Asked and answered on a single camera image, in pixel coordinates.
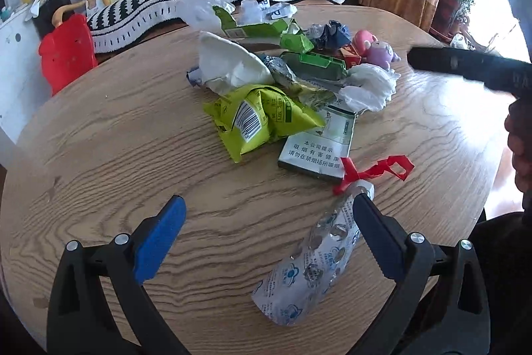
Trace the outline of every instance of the yellow-green snack bag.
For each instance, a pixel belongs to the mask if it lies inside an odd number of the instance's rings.
[[[323,118],[308,106],[292,101],[279,88],[246,85],[214,103],[203,105],[218,128],[218,134],[238,163],[242,154],[268,141],[324,126]]]

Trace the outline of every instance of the person's hand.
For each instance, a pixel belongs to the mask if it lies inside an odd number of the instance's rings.
[[[504,127],[510,133],[508,147],[513,152],[515,185],[526,193],[532,189],[532,103],[523,100],[514,102]]]

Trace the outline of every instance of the crumpled blue wrapper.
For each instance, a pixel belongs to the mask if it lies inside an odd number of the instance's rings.
[[[312,44],[318,49],[338,50],[351,42],[351,34],[347,25],[335,20],[328,25],[312,25],[305,33]]]
[[[251,295],[253,302],[277,325],[299,323],[344,272],[360,237],[353,220],[353,199],[362,192],[373,199],[375,188],[368,181],[353,182],[292,254],[256,286]]]

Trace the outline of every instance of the wooden table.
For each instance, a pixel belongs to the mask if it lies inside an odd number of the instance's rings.
[[[297,19],[371,30],[403,59],[414,43],[440,44],[371,8],[305,6]],[[44,345],[65,243],[107,243],[180,194],[187,220],[145,288],[192,354],[342,355],[393,283],[360,242],[345,274],[300,326],[274,325],[256,308],[255,284],[331,205],[331,186],[278,168],[281,142],[231,161],[201,107],[215,95],[185,78],[198,63],[197,37],[182,29],[112,58],[47,102],[22,132],[0,214],[7,296]],[[470,233],[493,183],[507,99],[461,78],[414,73],[405,61],[394,67],[403,75],[397,95],[380,113],[360,117],[350,155],[361,169],[408,155],[416,165],[409,179],[376,180],[375,203],[407,232],[454,245]],[[122,334],[134,340],[103,280]]]

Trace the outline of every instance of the red ribbon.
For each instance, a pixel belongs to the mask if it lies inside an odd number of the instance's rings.
[[[384,172],[389,172],[392,175],[395,175],[402,181],[408,178],[410,172],[414,169],[414,165],[407,158],[406,155],[390,155],[387,159],[380,159],[376,165],[370,167],[365,172],[357,171],[353,160],[349,157],[341,157],[341,162],[344,165],[345,175],[344,179],[341,180],[340,185],[332,189],[335,195],[339,195],[345,192],[351,182],[358,181],[359,179],[368,180],[373,178],[378,178]],[[403,173],[396,173],[392,170],[392,166],[398,164],[404,169]]]

